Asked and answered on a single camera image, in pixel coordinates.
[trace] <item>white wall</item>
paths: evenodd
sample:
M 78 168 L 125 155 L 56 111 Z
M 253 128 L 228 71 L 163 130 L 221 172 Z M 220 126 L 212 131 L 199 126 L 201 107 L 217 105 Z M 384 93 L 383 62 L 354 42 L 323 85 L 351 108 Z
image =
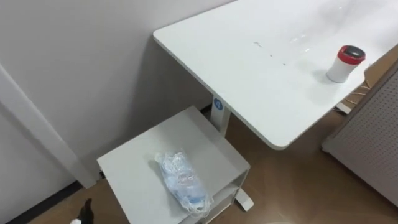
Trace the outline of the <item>white wall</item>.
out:
M 99 155 L 189 105 L 211 103 L 151 34 L 228 1 L 3 0 L 0 63 L 97 172 Z
M 75 179 L 0 104 L 0 223 Z

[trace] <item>desk top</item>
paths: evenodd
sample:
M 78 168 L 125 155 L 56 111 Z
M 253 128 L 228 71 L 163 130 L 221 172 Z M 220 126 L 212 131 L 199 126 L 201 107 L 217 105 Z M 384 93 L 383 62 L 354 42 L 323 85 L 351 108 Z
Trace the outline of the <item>desk top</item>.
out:
M 285 149 L 396 44 L 397 12 L 391 0 L 239 0 L 154 38 L 270 147 Z M 367 59 L 345 83 L 333 83 L 325 73 L 346 44 L 361 47 Z

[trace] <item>desk leg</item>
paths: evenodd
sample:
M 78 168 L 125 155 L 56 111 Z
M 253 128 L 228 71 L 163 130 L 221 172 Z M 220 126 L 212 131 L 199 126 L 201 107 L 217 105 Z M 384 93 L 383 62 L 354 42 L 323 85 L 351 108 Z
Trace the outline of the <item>desk leg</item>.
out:
M 210 123 L 225 137 L 226 129 L 228 128 L 229 117 L 231 111 L 225 107 L 224 102 L 213 97 L 213 104 L 211 106 Z
M 211 106 L 210 122 L 223 136 L 225 136 L 226 134 L 230 116 L 231 111 L 225 106 L 225 104 L 221 100 L 217 99 L 214 96 L 213 105 Z M 254 205 L 254 202 L 243 189 L 239 189 L 235 196 L 235 199 L 245 211 L 248 211 Z

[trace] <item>blue label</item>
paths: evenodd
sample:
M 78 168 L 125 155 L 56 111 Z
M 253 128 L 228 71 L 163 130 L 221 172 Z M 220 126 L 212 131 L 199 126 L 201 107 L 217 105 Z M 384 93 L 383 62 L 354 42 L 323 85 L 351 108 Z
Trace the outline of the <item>blue label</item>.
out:
M 222 102 L 221 102 L 219 99 L 217 99 L 217 98 L 214 98 L 214 105 L 215 105 L 216 108 L 219 109 L 219 110 L 222 110 L 222 109 L 223 109 L 223 104 L 222 104 Z

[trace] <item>desk foot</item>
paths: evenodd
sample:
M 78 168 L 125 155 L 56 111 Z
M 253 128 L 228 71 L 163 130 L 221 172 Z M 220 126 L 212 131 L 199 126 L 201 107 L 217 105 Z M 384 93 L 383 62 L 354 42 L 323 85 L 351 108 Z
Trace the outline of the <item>desk foot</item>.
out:
M 243 189 L 239 189 L 235 200 L 242 206 L 245 212 L 249 211 L 249 209 L 254 205 L 254 202 Z

